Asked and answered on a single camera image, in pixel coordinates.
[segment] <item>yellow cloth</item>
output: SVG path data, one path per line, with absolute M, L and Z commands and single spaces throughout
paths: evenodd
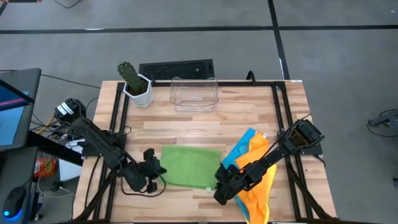
M 262 133 L 257 133 L 250 140 L 249 152 L 237 158 L 235 162 L 239 168 L 242 168 L 246 164 L 258 160 L 268 150 L 268 148 L 268 139 L 264 138 Z M 275 173 L 276 164 L 267 170 L 267 173 L 262 176 L 262 180 L 257 184 L 257 186 L 248 192 L 242 190 L 238 193 L 238 197 L 242 200 L 249 211 L 250 220 L 248 222 L 250 224 L 266 224 L 268 222 L 268 201 Z

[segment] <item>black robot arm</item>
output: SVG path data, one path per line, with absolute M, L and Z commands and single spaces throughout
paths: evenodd
M 115 144 L 123 133 L 118 135 L 101 130 L 86 117 L 85 106 L 76 99 L 69 98 L 57 106 L 54 116 L 64 127 L 85 138 L 85 142 L 79 142 L 79 145 L 84 149 L 97 150 L 98 154 L 103 156 L 105 164 L 116 176 L 124 177 L 133 191 L 141 191 L 147 183 L 150 183 L 147 192 L 152 193 L 157 190 L 152 180 L 166 173 L 166 170 L 161 168 L 153 149 L 144 152 L 144 162 L 136 162 Z
M 247 164 L 242 169 L 230 165 L 225 169 L 221 164 L 215 177 L 217 178 L 214 198 L 218 203 L 225 205 L 241 190 L 251 190 L 261 182 L 267 169 L 285 156 L 295 155 L 302 150 L 317 146 L 324 136 L 307 119 L 298 120 L 279 139 L 279 146 L 269 152 L 272 147 L 258 160 Z

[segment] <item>wooden table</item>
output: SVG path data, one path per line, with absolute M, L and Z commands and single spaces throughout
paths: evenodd
M 108 129 L 116 94 L 117 82 L 103 82 L 95 112 L 94 123 Z M 286 81 L 287 94 L 294 120 L 309 114 L 307 98 L 302 82 Z M 219 102 L 210 113 L 182 113 L 174 110 L 169 101 L 170 87 L 154 87 L 154 101 L 148 108 L 136 108 L 129 103 L 126 125 L 132 128 L 127 136 L 126 150 L 136 160 L 142 153 L 154 148 L 156 156 L 162 157 L 162 145 L 203 146 L 219 149 L 226 155 L 250 127 L 268 134 L 270 142 L 276 140 L 278 124 L 272 91 L 269 86 L 222 86 L 218 88 Z M 279 101 L 285 127 L 288 127 L 281 93 Z M 120 103 L 117 121 L 123 104 Z M 95 158 L 83 164 L 73 214 L 77 217 L 83 210 L 85 195 Z M 327 213 L 335 216 L 323 164 L 313 156 L 302 156 L 303 169 L 309 191 Z M 101 163 L 99 162 L 90 188 L 89 201 L 98 188 Z M 163 185 L 158 180 L 158 187 Z M 131 192 L 124 181 L 124 188 Z M 305 217 L 302 194 L 297 189 L 302 217 Z M 201 189 L 167 185 L 166 191 L 156 198 L 126 196 L 117 181 L 112 210 L 112 222 L 244 222 L 235 200 L 225 206 L 218 204 L 213 194 Z M 101 205 L 99 217 L 104 217 L 106 199 Z M 277 174 L 272 185 L 270 221 L 294 221 L 292 199 L 285 162 L 277 163 Z

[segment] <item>clear plastic container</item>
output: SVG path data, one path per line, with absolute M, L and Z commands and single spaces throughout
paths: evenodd
M 176 111 L 213 111 L 218 102 L 216 78 L 207 80 L 172 79 L 170 102 Z

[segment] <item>green cloth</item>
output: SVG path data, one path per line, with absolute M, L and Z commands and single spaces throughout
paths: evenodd
M 160 165 L 167 169 L 165 180 L 187 187 L 215 187 L 221 151 L 202 147 L 163 146 Z

